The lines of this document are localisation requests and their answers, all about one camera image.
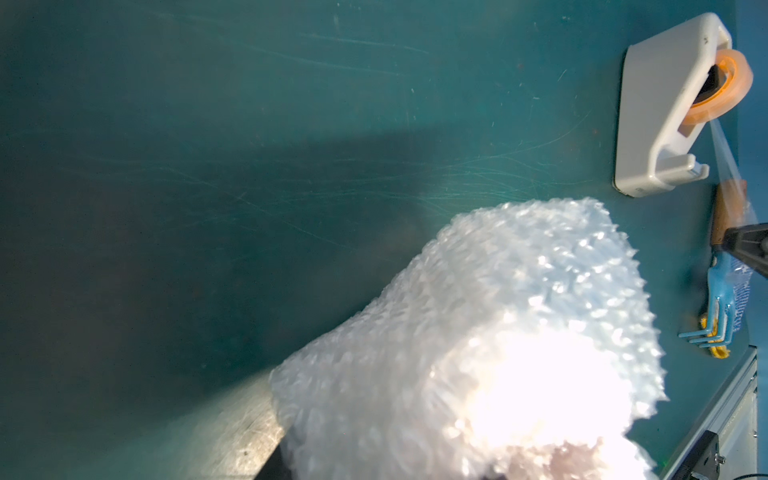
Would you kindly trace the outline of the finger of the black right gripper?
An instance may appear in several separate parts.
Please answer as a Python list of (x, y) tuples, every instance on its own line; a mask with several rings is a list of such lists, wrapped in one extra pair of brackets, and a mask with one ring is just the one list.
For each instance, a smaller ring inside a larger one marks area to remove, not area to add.
[(752, 224), (725, 231), (722, 249), (764, 278), (768, 277), (768, 224)]

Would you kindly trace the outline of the clear bubble wrap sheet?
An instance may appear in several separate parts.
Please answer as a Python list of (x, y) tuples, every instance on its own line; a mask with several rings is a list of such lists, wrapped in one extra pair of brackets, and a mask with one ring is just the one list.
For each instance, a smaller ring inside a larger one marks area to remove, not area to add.
[(297, 479), (650, 479), (664, 401), (635, 252), (592, 198), (456, 216), (271, 374)]

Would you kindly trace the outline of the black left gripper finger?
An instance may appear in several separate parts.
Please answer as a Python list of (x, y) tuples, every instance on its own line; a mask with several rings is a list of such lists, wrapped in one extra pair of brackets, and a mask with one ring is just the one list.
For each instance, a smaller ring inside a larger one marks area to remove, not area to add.
[(288, 467), (283, 460), (280, 446), (274, 449), (254, 480), (288, 480)]

